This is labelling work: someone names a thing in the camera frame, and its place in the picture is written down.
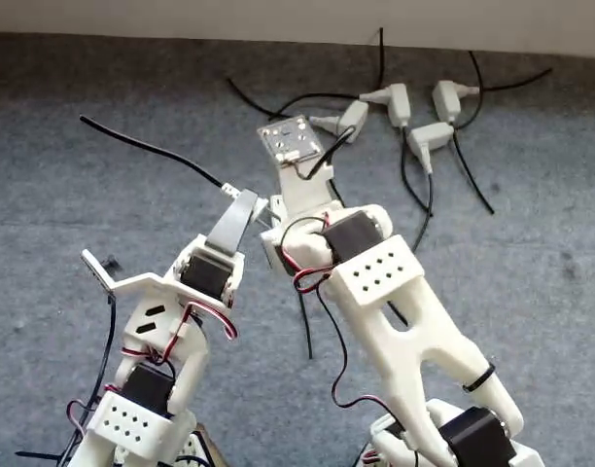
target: wire plug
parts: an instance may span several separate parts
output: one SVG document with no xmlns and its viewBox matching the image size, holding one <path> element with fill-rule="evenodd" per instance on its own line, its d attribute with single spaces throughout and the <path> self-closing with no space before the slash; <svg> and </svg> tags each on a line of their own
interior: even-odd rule
<svg viewBox="0 0 595 467">
<path fill-rule="evenodd" d="M 437 116 L 441 122 L 453 123 L 462 112 L 461 99 L 467 95 L 478 95 L 479 87 L 468 87 L 452 81 L 438 81 L 432 98 L 436 105 Z"/>
<path fill-rule="evenodd" d="M 410 132 L 407 143 L 428 175 L 434 172 L 431 152 L 446 145 L 452 135 L 453 126 L 446 123 L 421 126 Z"/>
<path fill-rule="evenodd" d="M 407 88 L 402 83 L 396 83 L 383 90 L 360 94 L 360 100 L 388 106 L 388 118 L 395 128 L 407 126 L 410 120 L 410 101 L 407 98 Z"/>
<path fill-rule="evenodd" d="M 334 136 L 340 136 L 347 128 L 353 126 L 354 132 L 345 141 L 347 143 L 353 143 L 367 121 L 367 114 L 368 104 L 360 100 L 355 100 L 340 117 L 309 117 L 308 121 L 313 126 L 318 126 L 332 133 Z"/>
</svg>

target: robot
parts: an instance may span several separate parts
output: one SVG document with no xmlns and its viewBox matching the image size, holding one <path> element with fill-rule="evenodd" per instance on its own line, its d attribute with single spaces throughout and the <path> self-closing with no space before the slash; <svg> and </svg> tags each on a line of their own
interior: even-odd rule
<svg viewBox="0 0 595 467">
<path fill-rule="evenodd" d="M 329 163 L 304 180 L 327 156 L 304 117 L 259 133 L 281 187 L 271 205 L 282 221 L 262 234 L 269 261 L 279 271 L 324 271 L 325 292 L 382 379 L 390 413 L 371 425 L 358 465 L 543 467 L 536 451 L 511 440 L 523 427 L 520 410 L 494 365 L 446 312 L 406 242 L 393 234 L 386 211 L 343 207 L 329 190 Z M 386 304 L 402 310 L 407 330 L 392 326 L 381 309 Z M 476 407 L 426 402 L 424 360 L 460 381 Z"/>
<path fill-rule="evenodd" d="M 266 126 L 259 135 L 281 187 L 270 200 L 273 226 L 261 234 L 271 267 L 291 274 L 299 290 L 305 290 L 302 280 L 321 274 L 309 289 L 319 294 L 321 287 L 336 303 L 382 380 L 381 404 L 389 413 L 370 426 L 356 465 L 543 467 L 536 451 L 512 440 L 523 427 L 520 410 L 495 367 L 446 312 L 403 238 L 393 234 L 387 212 L 375 204 L 345 207 L 333 197 L 331 157 L 304 117 Z M 192 434 L 196 419 L 188 401 L 209 354 L 203 317 L 217 318 L 228 338 L 236 337 L 229 316 L 244 269 L 238 246 L 260 212 L 258 201 L 240 192 L 211 233 L 193 240 L 164 276 L 117 281 L 89 251 L 82 253 L 112 306 L 120 294 L 143 296 L 124 328 L 114 384 L 79 427 L 84 436 L 68 465 L 178 467 L 186 459 L 214 465 Z M 405 331 L 389 322 L 385 305 L 402 310 Z M 171 360 L 182 365 L 172 377 L 160 370 Z M 424 360 L 460 381 L 475 407 L 426 401 Z M 67 454 L 58 465 L 67 465 Z"/>
</svg>

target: white plastic part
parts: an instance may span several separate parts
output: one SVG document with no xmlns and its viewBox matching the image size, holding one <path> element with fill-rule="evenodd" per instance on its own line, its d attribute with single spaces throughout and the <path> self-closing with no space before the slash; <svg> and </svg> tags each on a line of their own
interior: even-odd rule
<svg viewBox="0 0 595 467">
<path fill-rule="evenodd" d="M 195 450 L 193 444 L 192 431 L 196 427 L 196 417 L 190 411 L 182 411 L 177 416 L 173 417 L 172 429 L 170 430 L 170 436 L 163 443 L 161 449 L 161 456 L 159 460 L 163 463 L 171 465 L 174 459 L 178 455 L 192 454 L 198 455 L 199 451 Z"/>
<path fill-rule="evenodd" d="M 112 465 L 115 446 L 128 451 L 125 465 L 157 465 L 172 422 L 115 392 L 106 392 L 71 459 L 71 467 Z"/>
<path fill-rule="evenodd" d="M 438 81 L 432 92 L 432 98 L 436 106 L 437 117 L 441 122 L 450 124 L 462 112 L 460 98 L 455 90 L 455 83 L 452 81 Z"/>
<path fill-rule="evenodd" d="M 335 136 L 340 136 L 350 126 L 355 128 L 354 132 L 349 138 L 348 143 L 356 141 L 360 131 L 363 129 L 367 121 L 368 104 L 360 100 L 353 101 L 345 113 L 340 117 L 309 117 L 308 121 L 325 131 L 332 133 Z"/>
<path fill-rule="evenodd" d="M 172 422 L 108 391 L 87 430 L 147 460 L 159 459 Z"/>
<path fill-rule="evenodd" d="M 382 306 L 423 267 L 400 235 L 391 236 L 334 269 L 335 288 L 352 307 Z"/>
<path fill-rule="evenodd" d="M 388 118 L 396 128 L 407 126 L 410 120 L 410 101 L 407 98 L 405 85 L 395 84 L 389 86 L 391 101 L 388 104 Z"/>
<path fill-rule="evenodd" d="M 206 237 L 204 235 L 199 235 L 192 241 L 180 253 L 179 257 L 164 277 L 160 277 L 154 272 L 145 272 L 127 279 L 115 281 L 88 250 L 82 251 L 82 259 L 109 294 L 120 295 L 145 291 L 147 289 L 160 289 L 166 292 L 171 292 L 177 296 L 204 302 L 218 311 L 228 314 L 229 308 L 227 307 L 227 304 L 229 303 L 234 290 L 239 287 L 243 275 L 244 257 L 241 253 L 236 253 L 232 258 L 224 255 L 205 246 L 205 240 Z M 230 286 L 227 287 L 223 295 L 223 302 L 212 299 L 178 280 L 178 274 L 195 250 L 204 251 L 205 255 L 221 261 L 228 266 L 232 266 L 232 276 L 229 279 Z"/>
<path fill-rule="evenodd" d="M 461 409 L 440 399 L 430 400 L 427 403 L 427 410 L 432 421 L 438 428 L 463 412 Z M 383 466 L 390 463 L 398 467 L 414 467 L 416 465 L 414 451 L 408 447 L 404 440 L 404 433 L 402 433 L 402 438 L 400 439 L 387 431 L 387 428 L 394 422 L 395 420 L 389 414 L 375 420 L 370 426 L 371 442 L 365 448 L 365 451 L 375 449 L 382 459 L 381 465 Z M 511 444 L 515 449 L 516 456 L 509 461 L 510 467 L 544 467 L 540 455 L 535 450 L 527 448 L 515 441 L 511 441 Z M 357 467 L 363 466 L 360 462 L 356 465 Z M 420 453 L 418 465 L 419 467 L 434 467 L 434 464 Z"/>
<path fill-rule="evenodd" d="M 388 105 L 391 100 L 391 89 L 384 88 L 383 90 L 375 90 L 374 92 L 366 92 L 360 94 L 359 99 L 363 102 L 371 102 L 372 104 Z"/>
<path fill-rule="evenodd" d="M 360 94 L 363 102 L 383 104 L 388 106 L 388 118 L 391 125 L 397 128 L 407 126 L 410 117 L 410 102 L 407 98 L 407 88 L 402 83 L 396 83 L 383 90 Z"/>
<path fill-rule="evenodd" d="M 432 98 L 440 121 L 453 123 L 462 111 L 460 99 L 477 94 L 479 94 L 477 87 L 468 87 L 448 80 L 438 81 L 432 92 Z"/>
<path fill-rule="evenodd" d="M 241 191 L 235 187 L 233 187 L 230 183 L 225 183 L 222 186 L 222 191 L 229 195 L 233 199 L 237 199 L 241 194 Z M 259 219 L 261 213 L 267 208 L 269 201 L 265 198 L 259 197 L 257 199 L 257 203 L 255 204 L 255 210 L 252 213 L 252 220 L 255 221 Z"/>
<path fill-rule="evenodd" d="M 363 285 L 366 278 L 372 284 Z M 438 467 L 454 467 L 455 459 L 426 409 L 421 363 L 434 361 L 465 385 L 481 377 L 489 363 L 455 326 L 403 239 L 395 235 L 336 267 L 326 284 L 382 377 L 388 407 L 411 436 L 409 447 L 419 449 Z M 409 323 L 406 332 L 397 331 L 379 309 L 388 301 L 403 310 Z M 488 378 L 472 397 L 499 417 L 510 436 L 520 432 L 522 414 L 496 375 Z"/>
<path fill-rule="evenodd" d="M 420 160 L 426 173 L 432 173 L 431 152 L 446 145 L 453 135 L 453 126 L 440 122 L 413 129 L 407 143 L 412 153 Z"/>
<path fill-rule="evenodd" d="M 329 206 L 327 209 L 315 211 L 309 215 L 323 218 L 328 214 L 331 224 L 356 213 L 365 211 L 369 219 L 382 234 L 382 238 L 388 238 L 393 232 L 393 221 L 386 210 L 377 204 L 366 206 L 343 208 L 340 203 Z M 276 247 L 280 244 L 282 235 L 293 220 L 287 220 L 278 227 L 261 234 L 261 240 L 270 265 L 278 272 L 286 273 L 283 263 L 278 257 Z M 332 264 L 333 253 L 325 240 L 315 233 L 321 231 L 322 222 L 308 220 L 297 224 L 288 232 L 284 247 L 289 255 L 297 261 L 301 267 L 318 268 Z"/>
</svg>

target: black cable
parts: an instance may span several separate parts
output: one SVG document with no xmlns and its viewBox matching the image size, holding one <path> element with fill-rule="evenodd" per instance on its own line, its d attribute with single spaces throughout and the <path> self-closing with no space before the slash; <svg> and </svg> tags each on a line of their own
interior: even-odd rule
<svg viewBox="0 0 595 467">
<path fill-rule="evenodd" d="M 481 74 L 481 69 L 479 68 L 479 64 L 476 61 L 476 57 L 474 56 L 473 51 L 469 51 L 469 55 L 471 56 L 472 67 L 474 68 L 474 72 L 476 73 L 477 85 L 479 87 L 479 96 L 476 102 L 476 106 L 474 107 L 474 111 L 472 112 L 472 115 L 462 124 L 455 125 L 455 129 L 462 129 L 469 126 L 472 122 L 476 120 L 476 118 L 479 115 L 479 112 L 481 111 L 481 108 L 483 107 L 483 75 Z"/>
<path fill-rule="evenodd" d="M 304 328 L 306 331 L 306 345 L 308 345 L 308 360 L 313 359 L 313 341 L 310 337 L 310 324 L 308 322 L 308 315 L 306 314 L 306 303 L 304 302 L 304 296 L 297 292 L 297 300 L 299 302 L 299 310 L 301 311 L 301 317 L 304 320 Z"/>
<path fill-rule="evenodd" d="M 328 305 L 326 304 L 326 302 L 324 301 L 324 298 L 321 295 L 320 287 L 321 287 L 321 283 L 318 284 L 317 287 L 315 288 L 315 293 L 317 294 L 317 299 L 319 300 L 319 303 L 324 308 L 324 311 L 326 312 L 326 314 L 328 315 L 329 319 L 332 322 L 332 325 L 334 326 L 334 330 L 336 331 L 336 335 L 338 336 L 338 341 L 340 343 L 342 354 L 343 354 L 343 368 L 341 369 L 340 373 L 338 374 L 338 376 L 334 380 L 334 383 L 332 384 L 332 389 L 331 389 L 332 400 L 338 407 L 341 407 L 342 409 L 349 409 L 351 407 L 354 407 L 356 404 L 358 404 L 360 402 L 364 402 L 364 401 L 374 402 L 375 404 L 380 406 L 382 409 L 384 409 L 387 413 L 389 413 L 391 415 L 391 417 L 399 424 L 400 427 L 403 427 L 403 424 L 397 419 L 395 414 L 391 412 L 391 410 L 386 406 L 386 404 L 375 396 L 369 396 L 369 395 L 361 396 L 358 399 L 355 399 L 348 403 L 338 402 L 338 399 L 336 398 L 336 387 L 338 386 L 338 383 L 340 382 L 341 378 L 345 374 L 345 370 L 347 370 L 347 363 L 348 363 L 349 357 L 348 357 L 348 352 L 347 352 L 347 345 L 345 344 L 345 339 L 343 338 L 343 334 L 341 333 L 340 328 L 338 327 L 338 324 L 336 323 L 336 320 L 333 317 L 333 314 L 330 312 Z"/>
<path fill-rule="evenodd" d="M 395 304 L 393 304 L 392 302 L 387 302 L 386 305 L 388 305 L 388 308 L 391 309 L 391 311 L 393 311 L 393 313 L 395 313 L 395 316 L 397 316 L 399 318 L 399 320 L 405 325 L 407 326 L 407 319 L 405 319 L 405 316 L 402 315 L 402 313 L 399 311 L 399 309 L 395 306 Z"/>
<path fill-rule="evenodd" d="M 535 75 L 531 75 L 528 78 L 510 83 L 508 85 L 486 86 L 485 88 L 483 88 L 483 92 L 496 92 L 499 90 L 515 90 L 516 88 L 522 88 L 524 86 L 535 83 L 536 81 L 539 81 L 541 78 L 545 76 L 548 76 L 550 73 L 552 73 L 552 71 L 552 68 L 546 68 L 540 73 L 536 73 Z"/>
<path fill-rule="evenodd" d="M 491 215 L 494 215 L 494 213 L 495 213 L 494 208 L 490 205 L 488 200 L 485 198 L 485 196 L 483 195 L 483 193 L 477 186 L 476 182 L 474 181 L 473 174 L 471 173 L 471 170 L 469 169 L 469 165 L 466 163 L 466 159 L 464 158 L 464 154 L 462 153 L 462 149 L 460 148 L 460 141 L 457 137 L 457 130 L 453 131 L 453 144 L 455 144 L 455 149 L 456 149 L 457 155 L 460 158 L 460 162 L 462 163 L 462 166 L 464 167 L 466 174 L 469 176 L 469 179 L 471 180 L 472 187 L 476 191 L 477 196 L 479 197 L 479 199 L 481 199 L 481 202 L 483 203 L 485 208 L 488 210 L 488 212 Z"/>
<path fill-rule="evenodd" d="M 326 225 L 326 220 L 322 219 L 321 217 L 307 216 L 307 217 L 301 217 L 299 219 L 295 219 L 294 222 L 289 224 L 287 229 L 285 229 L 284 233 L 282 234 L 282 237 L 280 238 L 280 243 L 278 243 L 278 247 L 280 248 L 281 252 L 284 252 L 285 238 L 287 238 L 287 234 L 289 233 L 289 230 L 295 224 L 302 222 L 302 221 L 319 221 L 319 222 L 323 223 L 324 225 Z M 313 358 L 312 338 L 310 336 L 310 324 L 308 322 L 308 315 L 306 314 L 306 306 L 305 306 L 305 302 L 304 302 L 304 297 L 302 296 L 302 294 L 299 290 L 296 289 L 296 292 L 297 292 L 297 297 L 299 299 L 299 309 L 301 311 L 301 317 L 304 321 L 304 328 L 306 330 L 306 344 L 308 345 L 308 359 L 312 360 L 312 358 Z"/>
<path fill-rule="evenodd" d="M 421 240 L 423 239 L 423 235 L 427 231 L 427 226 L 430 223 L 430 219 L 432 218 L 432 206 L 434 205 L 434 176 L 431 173 L 427 174 L 427 181 L 430 185 L 430 200 L 427 203 L 427 212 L 425 213 L 425 220 L 423 221 L 423 226 L 421 227 L 421 231 L 419 232 L 416 240 L 414 240 L 414 244 L 412 245 L 412 253 L 416 253 L 418 249 L 418 245 L 421 244 Z"/>
<path fill-rule="evenodd" d="M 230 88 L 235 92 L 235 94 L 237 94 L 241 98 L 241 100 L 243 100 L 246 104 L 248 104 L 253 109 L 257 109 L 262 114 L 266 114 L 268 117 L 277 116 L 277 117 L 283 117 L 285 119 L 291 118 L 291 115 L 286 115 L 286 114 L 280 115 L 277 112 L 273 112 L 269 109 L 265 109 L 264 107 L 262 107 L 260 104 L 255 102 L 252 98 L 248 97 L 248 95 L 246 95 L 246 93 L 237 86 L 237 84 L 232 80 L 232 78 L 227 78 L 227 83 L 230 86 Z"/>
<path fill-rule="evenodd" d="M 299 219 L 295 219 L 294 222 L 292 222 L 291 224 L 289 224 L 289 226 L 287 226 L 287 229 L 285 229 L 284 233 L 282 234 L 282 236 L 280 237 L 280 243 L 278 243 L 278 246 L 280 248 L 281 251 L 284 251 L 284 245 L 285 245 L 285 238 L 287 238 L 287 234 L 289 233 L 289 230 L 297 223 L 299 222 L 303 222 L 303 221 L 319 221 L 321 222 L 324 226 L 326 225 L 326 219 L 323 219 L 321 217 L 315 217 L 315 216 L 304 216 L 304 217 L 300 217 Z"/>
<path fill-rule="evenodd" d="M 400 131 L 400 135 L 401 135 L 401 151 L 400 151 L 400 161 L 399 161 L 399 165 L 400 165 L 400 170 L 402 173 L 402 181 L 403 181 L 403 185 L 405 186 L 405 189 L 407 190 L 407 192 L 410 194 L 410 196 L 412 197 L 412 199 L 414 199 L 414 201 L 416 201 L 416 203 L 421 207 L 421 209 L 423 209 L 425 212 L 428 212 L 428 206 L 427 204 L 425 204 L 423 202 L 423 200 L 416 194 L 416 192 L 414 191 L 414 189 L 412 188 L 412 186 L 410 185 L 409 180 L 407 179 L 407 173 L 405 171 L 405 166 L 407 163 L 407 129 L 404 127 L 401 131 Z"/>
<path fill-rule="evenodd" d="M 344 92 L 307 92 L 306 94 L 301 94 L 293 99 L 285 102 L 277 111 L 273 112 L 273 115 L 269 116 L 269 120 L 277 119 L 278 117 L 286 116 L 283 114 L 285 110 L 287 110 L 292 105 L 300 102 L 304 99 L 311 99 L 315 97 L 329 97 L 334 99 L 347 99 L 347 100 L 357 100 L 359 96 L 357 94 L 347 94 Z"/>
<path fill-rule="evenodd" d="M 103 349 L 103 357 L 101 358 L 101 365 L 99 366 L 99 373 L 96 376 L 96 381 L 94 382 L 94 387 L 92 388 L 92 392 L 90 392 L 90 397 L 87 400 L 86 407 L 92 407 L 94 402 L 96 401 L 99 390 L 101 389 L 101 384 L 103 383 L 103 377 L 105 376 L 105 369 L 107 367 L 107 361 L 110 358 L 110 350 L 112 349 L 112 342 L 114 341 L 114 333 L 116 332 L 116 298 L 113 296 L 108 296 L 107 300 L 110 306 L 110 330 L 108 332 L 107 341 L 105 342 L 105 347 Z M 84 426 L 86 420 L 88 419 L 89 411 L 84 410 L 82 415 L 80 416 L 79 422 L 80 425 Z M 79 432 L 75 430 L 73 435 L 71 436 L 68 445 L 60 455 L 59 460 L 57 461 L 56 467 L 62 467 L 66 465 L 69 461 L 69 455 L 73 450 L 73 447 L 76 445 L 79 439 Z"/>
<path fill-rule="evenodd" d="M 345 131 L 340 133 L 340 135 L 336 138 L 336 141 L 334 141 L 334 144 L 332 144 L 331 147 L 326 150 L 324 155 L 315 162 L 315 164 L 313 165 L 313 168 L 311 168 L 310 171 L 306 175 L 304 175 L 303 173 L 300 173 L 298 170 L 298 166 L 294 164 L 294 169 L 296 171 L 297 177 L 300 180 L 312 179 L 317 174 L 317 172 L 321 169 L 321 167 L 324 165 L 324 163 L 326 163 L 326 162 L 332 163 L 334 153 L 336 151 L 338 151 L 338 149 L 343 144 L 345 144 L 347 142 L 347 140 L 351 137 L 352 134 L 354 134 L 355 131 L 356 131 L 356 127 L 351 125 L 351 126 L 348 126 L 345 129 Z"/>
<path fill-rule="evenodd" d="M 377 88 L 381 90 L 384 85 L 384 73 L 386 72 L 386 53 L 384 51 L 384 28 L 379 28 L 379 76 L 377 78 Z"/>
<path fill-rule="evenodd" d="M 340 201 L 341 206 L 345 207 L 345 201 L 343 200 L 343 197 L 338 192 L 338 188 L 336 187 L 336 184 L 334 183 L 334 179 L 333 178 L 331 178 L 330 180 L 328 180 L 328 186 L 330 187 L 330 189 L 334 193 L 334 196 L 336 197 L 336 199 L 338 199 Z"/>
<path fill-rule="evenodd" d="M 209 462 L 197 455 L 180 455 L 176 458 L 175 462 L 197 462 L 198 465 L 202 465 L 202 467 L 211 467 Z"/>
<path fill-rule="evenodd" d="M 15 452 L 18 457 L 27 457 L 30 459 L 41 459 L 41 460 L 60 460 L 60 454 L 47 454 L 44 452 L 32 452 L 30 450 L 18 450 Z"/>
<path fill-rule="evenodd" d="M 110 129 L 110 128 L 94 121 L 93 119 L 86 117 L 85 115 L 80 115 L 80 120 L 83 123 L 85 123 L 86 125 L 96 129 L 97 131 L 100 131 L 103 134 L 107 134 L 108 136 L 112 136 L 113 138 L 118 139 L 119 141 L 121 141 L 123 143 L 130 144 L 131 146 L 135 146 L 136 148 L 143 149 L 145 151 L 149 151 L 151 153 L 154 153 L 154 154 L 157 154 L 160 156 L 164 156 L 165 158 L 172 159 L 173 161 L 176 161 L 176 162 L 180 162 L 180 163 L 186 165 L 187 167 L 191 168 L 192 170 L 195 170 L 196 172 L 198 172 L 206 180 L 208 180 L 209 182 L 211 182 L 213 185 L 215 185 L 218 188 L 222 188 L 222 186 L 224 185 L 220 180 L 218 180 L 215 176 L 213 176 L 211 173 L 206 171 L 200 165 L 198 165 L 195 162 L 187 160 L 183 156 L 179 156 L 178 154 L 173 153 L 171 151 L 161 149 L 158 146 L 153 146 L 152 144 L 145 143 L 144 141 L 140 141 L 139 139 L 135 139 L 135 138 L 127 136 L 123 133 L 114 131 L 113 129 Z"/>
</svg>

